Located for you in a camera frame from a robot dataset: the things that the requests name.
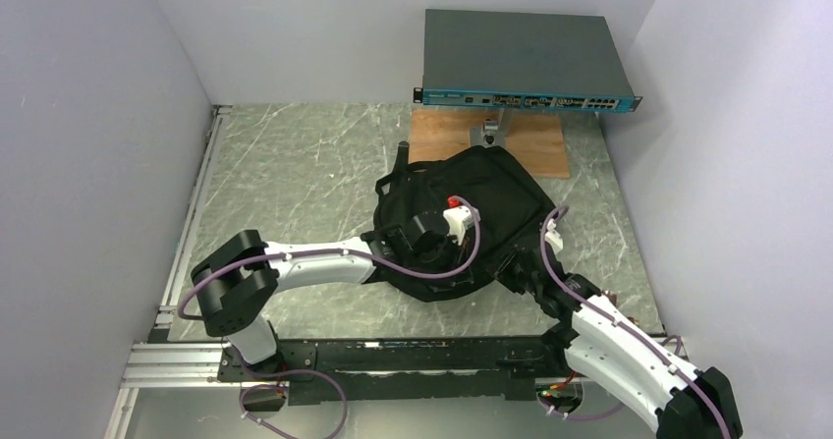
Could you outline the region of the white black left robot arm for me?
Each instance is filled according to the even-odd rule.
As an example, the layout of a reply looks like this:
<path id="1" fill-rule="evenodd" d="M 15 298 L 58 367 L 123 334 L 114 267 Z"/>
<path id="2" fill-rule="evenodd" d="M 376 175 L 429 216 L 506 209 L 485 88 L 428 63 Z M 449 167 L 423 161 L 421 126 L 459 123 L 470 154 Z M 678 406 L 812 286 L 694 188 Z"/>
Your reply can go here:
<path id="1" fill-rule="evenodd" d="M 193 271 L 193 286 L 178 315 L 202 322 L 208 336 L 228 340 L 244 368 L 267 380 L 283 362 L 274 328 L 262 314 L 273 296 L 377 281 L 438 295 L 470 284 L 481 243 L 479 214 L 467 205 L 424 212 L 404 224 L 331 243 L 279 244 L 244 230 Z"/>

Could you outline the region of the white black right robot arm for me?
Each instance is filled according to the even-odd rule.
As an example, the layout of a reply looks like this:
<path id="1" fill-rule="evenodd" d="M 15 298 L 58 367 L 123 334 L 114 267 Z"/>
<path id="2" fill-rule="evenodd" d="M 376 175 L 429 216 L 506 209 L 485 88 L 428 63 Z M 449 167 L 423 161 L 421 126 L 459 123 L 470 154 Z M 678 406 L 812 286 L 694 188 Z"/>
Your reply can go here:
<path id="1" fill-rule="evenodd" d="M 669 351 L 578 273 L 564 274 L 551 249 L 516 247 L 495 271 L 555 318 L 545 331 L 547 371 L 570 370 L 603 387 L 658 438 L 740 438 L 744 429 L 728 377 Z"/>

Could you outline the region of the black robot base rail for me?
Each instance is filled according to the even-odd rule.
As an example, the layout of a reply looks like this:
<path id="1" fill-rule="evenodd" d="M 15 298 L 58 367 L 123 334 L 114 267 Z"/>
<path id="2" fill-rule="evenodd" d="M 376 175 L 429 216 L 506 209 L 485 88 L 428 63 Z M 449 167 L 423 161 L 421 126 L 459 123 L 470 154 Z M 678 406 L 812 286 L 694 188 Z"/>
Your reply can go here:
<path id="1" fill-rule="evenodd" d="M 340 396 L 315 377 L 336 380 L 351 401 L 498 397 L 532 401 L 537 390 L 563 382 L 563 355 L 538 336 L 401 339 L 287 339 L 278 357 L 243 368 L 225 348 L 216 378 L 222 383 L 264 380 L 288 371 L 288 402 L 318 405 Z"/>

